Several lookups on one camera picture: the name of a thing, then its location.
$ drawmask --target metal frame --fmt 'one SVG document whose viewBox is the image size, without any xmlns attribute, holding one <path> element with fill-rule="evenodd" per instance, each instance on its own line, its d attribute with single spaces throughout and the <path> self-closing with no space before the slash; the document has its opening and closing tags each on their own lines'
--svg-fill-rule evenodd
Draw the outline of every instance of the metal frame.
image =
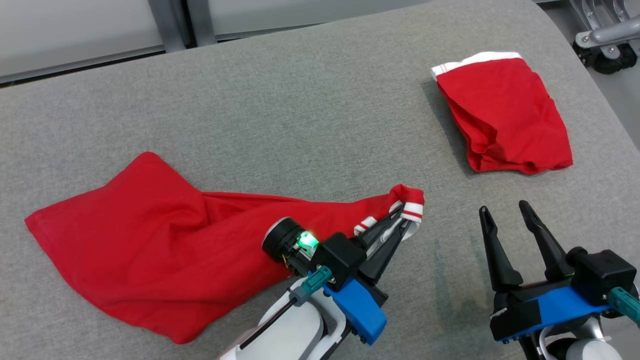
<svg viewBox="0 0 640 360">
<path fill-rule="evenodd" d="M 583 49 L 599 47 L 609 59 L 620 57 L 616 43 L 628 42 L 636 55 L 640 56 L 640 15 L 629 17 L 624 0 L 599 0 L 614 22 L 603 26 L 596 11 L 596 0 L 570 0 L 573 9 L 587 28 L 576 34 L 575 43 Z"/>
<path fill-rule="evenodd" d="M 209 0 L 187 0 L 187 7 L 196 44 L 198 46 L 216 44 L 218 41 L 213 30 Z"/>
<path fill-rule="evenodd" d="M 180 0 L 148 0 L 167 53 L 186 49 L 189 29 Z"/>
</svg>

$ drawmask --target teal cable connector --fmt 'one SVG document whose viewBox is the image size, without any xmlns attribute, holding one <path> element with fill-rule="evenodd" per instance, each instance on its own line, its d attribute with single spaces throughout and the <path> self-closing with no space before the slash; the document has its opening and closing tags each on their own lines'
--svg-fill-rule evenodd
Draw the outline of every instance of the teal cable connector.
<svg viewBox="0 0 640 360">
<path fill-rule="evenodd" d="M 609 305 L 640 326 L 640 302 L 619 286 L 609 292 Z"/>
<path fill-rule="evenodd" d="M 309 273 L 309 276 L 302 282 L 302 285 L 291 290 L 289 299 L 296 299 L 294 305 L 301 306 L 307 302 L 313 293 L 328 283 L 332 276 L 331 270 L 329 270 L 328 267 L 320 266 L 314 273 Z"/>
</svg>

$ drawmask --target folded red shorts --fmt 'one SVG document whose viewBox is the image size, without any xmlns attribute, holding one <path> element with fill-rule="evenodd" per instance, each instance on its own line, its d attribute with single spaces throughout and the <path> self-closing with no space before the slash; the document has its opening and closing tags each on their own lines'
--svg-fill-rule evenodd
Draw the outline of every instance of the folded red shorts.
<svg viewBox="0 0 640 360">
<path fill-rule="evenodd" d="M 556 105 L 518 53 L 479 53 L 431 71 L 475 171 L 537 174 L 573 165 Z"/>
<path fill-rule="evenodd" d="M 352 202 L 200 192 L 146 152 L 102 188 L 34 212 L 27 227 L 64 280 L 103 312 L 178 344 L 196 338 L 259 291 L 290 275 L 262 249 L 292 217 L 319 239 L 362 231 L 404 206 L 420 224 L 421 190 Z"/>
</svg>

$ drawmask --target green led light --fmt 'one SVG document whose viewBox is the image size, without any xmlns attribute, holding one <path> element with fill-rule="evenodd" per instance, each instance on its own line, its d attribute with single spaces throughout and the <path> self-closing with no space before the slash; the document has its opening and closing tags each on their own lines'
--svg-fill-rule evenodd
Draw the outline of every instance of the green led light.
<svg viewBox="0 0 640 360">
<path fill-rule="evenodd" d="M 298 236 L 297 244 L 302 251 L 308 255 L 309 259 L 316 253 L 316 248 L 319 243 L 320 242 L 308 231 L 304 231 Z"/>
</svg>

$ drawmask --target red boxer briefs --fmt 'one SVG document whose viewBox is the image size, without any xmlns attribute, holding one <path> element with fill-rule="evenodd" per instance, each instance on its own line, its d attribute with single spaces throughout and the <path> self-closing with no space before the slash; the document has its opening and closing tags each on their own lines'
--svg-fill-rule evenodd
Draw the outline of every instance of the red boxer briefs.
<svg viewBox="0 0 640 360">
<path fill-rule="evenodd" d="M 566 128 L 518 53 L 479 53 L 432 68 L 478 172 L 537 174 L 573 165 Z"/>
</svg>

